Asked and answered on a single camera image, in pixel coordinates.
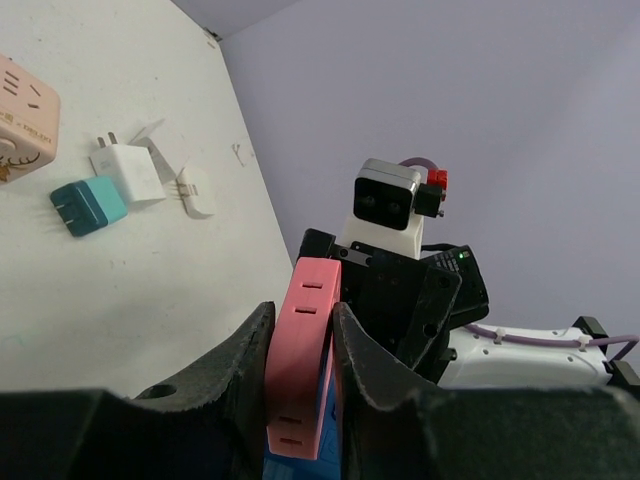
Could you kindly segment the teal USB charger plug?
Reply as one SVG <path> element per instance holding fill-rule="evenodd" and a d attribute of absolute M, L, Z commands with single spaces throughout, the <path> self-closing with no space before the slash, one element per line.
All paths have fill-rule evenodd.
<path fill-rule="evenodd" d="M 49 199 L 69 233 L 81 238 L 124 219 L 128 207 L 108 176 L 63 185 Z"/>

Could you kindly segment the blue pink cube socket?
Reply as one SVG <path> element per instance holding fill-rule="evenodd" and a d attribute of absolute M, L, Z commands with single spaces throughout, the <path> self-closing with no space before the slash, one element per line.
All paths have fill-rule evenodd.
<path fill-rule="evenodd" d="M 311 385 L 298 375 L 298 361 L 282 377 L 266 382 L 267 427 L 264 479 L 339 479 L 333 347 L 325 345 Z"/>

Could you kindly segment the white plug adapter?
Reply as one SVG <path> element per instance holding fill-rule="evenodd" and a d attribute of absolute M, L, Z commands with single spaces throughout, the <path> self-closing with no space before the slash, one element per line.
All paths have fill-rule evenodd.
<path fill-rule="evenodd" d="M 176 180 L 188 161 L 184 136 L 167 119 L 147 125 L 129 144 L 148 150 L 162 184 Z"/>

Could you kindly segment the pink plug adapter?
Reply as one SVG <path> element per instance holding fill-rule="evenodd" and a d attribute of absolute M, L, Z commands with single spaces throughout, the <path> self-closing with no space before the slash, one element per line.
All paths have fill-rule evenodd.
<path fill-rule="evenodd" d="M 340 299 L 341 263 L 326 258 L 300 258 L 294 268 L 284 302 L 275 323 L 265 366 L 266 382 L 286 374 L 298 361 L 307 371 L 298 378 L 311 385 L 319 372 L 325 345 L 332 346 L 330 317 Z"/>

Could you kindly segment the white charger plug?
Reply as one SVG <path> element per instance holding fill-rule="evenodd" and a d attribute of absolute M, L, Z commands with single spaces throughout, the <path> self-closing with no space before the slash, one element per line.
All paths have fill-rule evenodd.
<path fill-rule="evenodd" d="M 201 168 L 185 166 L 169 184 L 169 191 L 182 202 L 189 218 L 205 220 L 214 216 L 214 189 L 208 174 Z"/>
<path fill-rule="evenodd" d="M 109 177 L 130 210 L 141 210 L 166 199 L 149 151 L 119 143 L 113 132 L 97 138 L 89 160 L 98 176 Z"/>

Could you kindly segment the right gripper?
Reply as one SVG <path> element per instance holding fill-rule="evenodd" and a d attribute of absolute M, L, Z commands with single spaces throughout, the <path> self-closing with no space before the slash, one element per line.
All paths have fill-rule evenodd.
<path fill-rule="evenodd" d="M 414 259 L 354 241 L 340 245 L 330 233 L 308 229 L 298 256 L 341 262 L 340 300 L 363 330 L 410 370 L 438 383 L 461 358 L 451 331 L 485 318 L 489 296 L 467 245 L 421 247 Z"/>

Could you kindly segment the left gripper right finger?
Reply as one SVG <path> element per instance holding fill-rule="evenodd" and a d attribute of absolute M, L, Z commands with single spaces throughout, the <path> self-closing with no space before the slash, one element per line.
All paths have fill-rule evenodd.
<path fill-rule="evenodd" d="M 635 479 L 639 403 L 611 387 L 439 388 L 332 312 L 345 479 Z"/>

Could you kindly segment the beige cube socket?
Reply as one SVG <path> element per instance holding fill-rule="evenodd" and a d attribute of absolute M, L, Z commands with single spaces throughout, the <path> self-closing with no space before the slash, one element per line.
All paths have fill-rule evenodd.
<path fill-rule="evenodd" d="M 1 57 L 1 183 L 54 161 L 61 101 L 58 93 L 12 59 Z"/>

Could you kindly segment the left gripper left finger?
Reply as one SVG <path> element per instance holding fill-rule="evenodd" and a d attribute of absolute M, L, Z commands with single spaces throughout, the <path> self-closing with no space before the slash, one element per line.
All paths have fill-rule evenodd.
<path fill-rule="evenodd" d="M 135 398 L 106 389 L 1 396 L 4 479 L 259 479 L 275 306 Z"/>

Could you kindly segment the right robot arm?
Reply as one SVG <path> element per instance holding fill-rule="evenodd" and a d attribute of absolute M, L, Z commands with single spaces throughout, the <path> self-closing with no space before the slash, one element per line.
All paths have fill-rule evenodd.
<path fill-rule="evenodd" d="M 489 296 L 467 245 L 426 245 L 411 258 L 309 229 L 299 254 L 340 261 L 341 300 L 365 333 L 440 387 L 603 385 L 639 393 L 624 359 L 638 338 L 611 337 L 593 317 L 555 330 L 481 325 Z"/>

